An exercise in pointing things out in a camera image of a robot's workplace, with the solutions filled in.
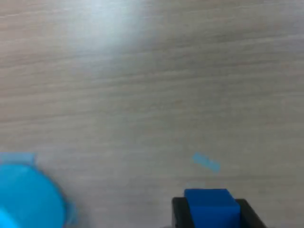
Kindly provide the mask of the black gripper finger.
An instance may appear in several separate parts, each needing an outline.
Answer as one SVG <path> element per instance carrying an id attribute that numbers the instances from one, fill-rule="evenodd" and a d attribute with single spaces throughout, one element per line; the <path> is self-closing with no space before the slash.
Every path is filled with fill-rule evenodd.
<path id="1" fill-rule="evenodd" d="M 172 228 L 195 228 L 190 208 L 185 197 L 174 197 L 171 200 Z"/>
<path id="2" fill-rule="evenodd" d="M 236 199 L 240 206 L 240 228 L 266 228 L 246 199 Z"/>

